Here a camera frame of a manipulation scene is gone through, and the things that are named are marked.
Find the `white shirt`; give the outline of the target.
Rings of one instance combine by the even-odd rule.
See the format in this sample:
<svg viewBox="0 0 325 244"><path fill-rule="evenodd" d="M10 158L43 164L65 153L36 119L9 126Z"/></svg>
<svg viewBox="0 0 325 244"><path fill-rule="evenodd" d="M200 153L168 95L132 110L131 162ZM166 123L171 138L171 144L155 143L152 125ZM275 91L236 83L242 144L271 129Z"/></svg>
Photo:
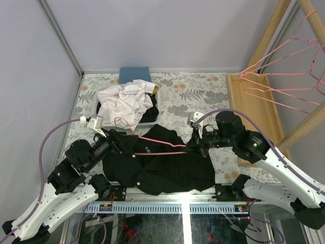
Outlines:
<svg viewBox="0 0 325 244"><path fill-rule="evenodd" d="M153 107L150 96L156 85L141 79L124 86L112 85L97 93L101 104L98 115L103 126L134 130L144 113Z"/></svg>

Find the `yellow plaid shirt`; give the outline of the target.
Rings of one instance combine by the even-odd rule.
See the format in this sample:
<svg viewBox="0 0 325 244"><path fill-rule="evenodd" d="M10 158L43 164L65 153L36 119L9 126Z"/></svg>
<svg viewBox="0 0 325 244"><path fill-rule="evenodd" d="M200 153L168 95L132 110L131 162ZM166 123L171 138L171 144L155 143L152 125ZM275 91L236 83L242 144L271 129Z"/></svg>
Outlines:
<svg viewBox="0 0 325 244"><path fill-rule="evenodd" d="M159 91L159 86L156 85L156 86L154 87L154 90L153 90L152 94L155 95L155 94L158 93L158 91Z"/></svg>

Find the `pink hanger front black shirt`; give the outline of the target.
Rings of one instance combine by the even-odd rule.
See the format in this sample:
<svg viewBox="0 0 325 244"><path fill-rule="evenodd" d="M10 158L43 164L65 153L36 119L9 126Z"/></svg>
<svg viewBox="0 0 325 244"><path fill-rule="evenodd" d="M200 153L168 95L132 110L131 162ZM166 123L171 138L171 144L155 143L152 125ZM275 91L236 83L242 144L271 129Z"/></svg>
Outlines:
<svg viewBox="0 0 325 244"><path fill-rule="evenodd" d="M288 59L289 61L291 61L290 64L293 65L295 62L301 61L301 58L303 57L302 54L310 49L315 49L316 53L312 57L308 69L302 72L294 72L294 73L291 72L290 69L287 67L289 63L284 63L284 60ZM319 43L317 41L314 41L312 45L309 45L304 49L288 54L284 57L276 59L260 67L260 69L268 69L268 67L271 67L276 63L280 63L282 72L270 71L270 72L260 74L257 72L258 69L255 68L252 71L249 71L248 69L242 71L238 75L239 78L256 85L255 88L254 87L245 88L244 92L248 95L252 95L252 93L250 92L251 90L259 91L261 93L275 92L287 97L291 97L291 98L305 101L307 103L315 104L315 102L304 99L301 96L299 97L298 95L302 92L316 91L322 96L324 96L324 90L322 90L322 88L324 88L324 73L322 73L320 77L315 76L313 73L313 70L315 68L315 62L317 61L320 52L322 52L322 47L319 46ZM261 79L267 76L275 76L279 79L282 78L283 81L289 82L290 87L274 88L271 87L270 85L262 84Z"/></svg>

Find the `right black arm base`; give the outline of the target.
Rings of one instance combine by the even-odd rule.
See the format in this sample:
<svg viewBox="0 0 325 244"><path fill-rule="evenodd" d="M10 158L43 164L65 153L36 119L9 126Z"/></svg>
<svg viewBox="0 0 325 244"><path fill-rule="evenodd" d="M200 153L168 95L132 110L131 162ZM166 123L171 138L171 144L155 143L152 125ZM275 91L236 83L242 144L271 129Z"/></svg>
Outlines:
<svg viewBox="0 0 325 244"><path fill-rule="evenodd" d="M240 174L231 185L215 184L215 196L217 202L247 201L248 196L244 193L245 183L251 179L250 176Z"/></svg>

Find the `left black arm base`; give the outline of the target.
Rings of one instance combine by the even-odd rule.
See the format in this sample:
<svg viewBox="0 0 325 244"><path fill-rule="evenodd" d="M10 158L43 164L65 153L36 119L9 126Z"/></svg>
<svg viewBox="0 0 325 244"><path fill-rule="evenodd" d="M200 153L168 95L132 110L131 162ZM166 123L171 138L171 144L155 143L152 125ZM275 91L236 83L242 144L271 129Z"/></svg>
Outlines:
<svg viewBox="0 0 325 244"><path fill-rule="evenodd" d="M102 197L100 198L101 201L106 202L124 202L126 199L126 188L123 186L110 186L110 189L106 190Z"/></svg>

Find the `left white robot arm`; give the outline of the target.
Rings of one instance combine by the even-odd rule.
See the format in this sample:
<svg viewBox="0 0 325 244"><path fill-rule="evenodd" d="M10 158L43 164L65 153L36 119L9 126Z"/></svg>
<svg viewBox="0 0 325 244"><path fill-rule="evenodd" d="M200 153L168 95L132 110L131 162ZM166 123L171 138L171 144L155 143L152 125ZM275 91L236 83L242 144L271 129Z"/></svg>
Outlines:
<svg viewBox="0 0 325 244"><path fill-rule="evenodd" d="M131 151L139 137L115 130L96 133L94 143L79 139L66 151L66 157L48 176L39 196L17 219L6 221L2 229L13 243L45 243L50 234L77 210L96 200L107 200L112 185L103 174L86 179L109 153Z"/></svg>

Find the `pink wire hanger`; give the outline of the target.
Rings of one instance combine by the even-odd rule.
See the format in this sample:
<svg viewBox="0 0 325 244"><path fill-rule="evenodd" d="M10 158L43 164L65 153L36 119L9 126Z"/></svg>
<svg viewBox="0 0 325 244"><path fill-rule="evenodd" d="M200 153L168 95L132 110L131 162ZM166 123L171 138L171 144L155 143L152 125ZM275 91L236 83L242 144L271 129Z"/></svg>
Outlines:
<svg viewBox="0 0 325 244"><path fill-rule="evenodd" d="M324 93L319 92L317 88L272 88L266 86L257 86L245 88L247 95L273 103L279 107L302 112L311 113L311 109L316 108L323 101Z"/></svg>

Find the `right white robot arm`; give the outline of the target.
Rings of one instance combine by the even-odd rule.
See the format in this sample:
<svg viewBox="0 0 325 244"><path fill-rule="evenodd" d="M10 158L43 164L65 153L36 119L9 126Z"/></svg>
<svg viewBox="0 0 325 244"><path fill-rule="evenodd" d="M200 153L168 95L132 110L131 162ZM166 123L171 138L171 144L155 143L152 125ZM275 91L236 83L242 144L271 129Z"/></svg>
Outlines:
<svg viewBox="0 0 325 244"><path fill-rule="evenodd" d="M292 163L246 114L234 109L192 112L187 123L193 131L185 152L205 158L212 148L230 147L239 159L257 165L282 184L264 184L240 174L230 186L216 185L221 191L217 199L265 201L293 214L311 229L324 226L324 184Z"/></svg>

